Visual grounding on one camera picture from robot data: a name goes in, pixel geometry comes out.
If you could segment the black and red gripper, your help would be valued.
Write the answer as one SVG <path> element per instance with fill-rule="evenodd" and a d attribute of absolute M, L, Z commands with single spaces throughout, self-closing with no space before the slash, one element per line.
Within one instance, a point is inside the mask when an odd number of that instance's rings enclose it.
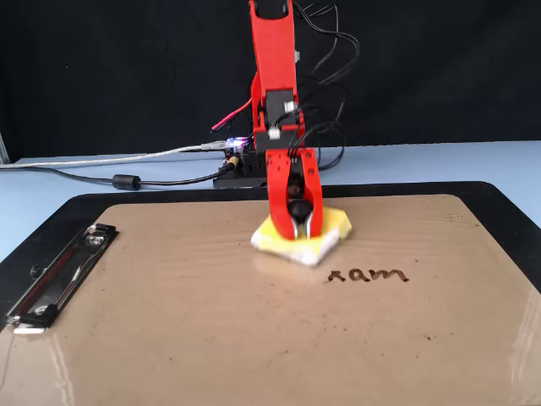
<path fill-rule="evenodd" d="M 292 129 L 269 127 L 267 132 L 254 135 L 256 172 L 263 185 L 267 185 L 270 219 L 276 231 L 288 240 L 296 238 L 288 199 L 305 199 L 312 205 L 305 223 L 310 238 L 320 236 L 322 227 L 322 188 L 315 150 L 301 149 L 297 157 L 292 152 L 297 137 L 296 125 Z"/>

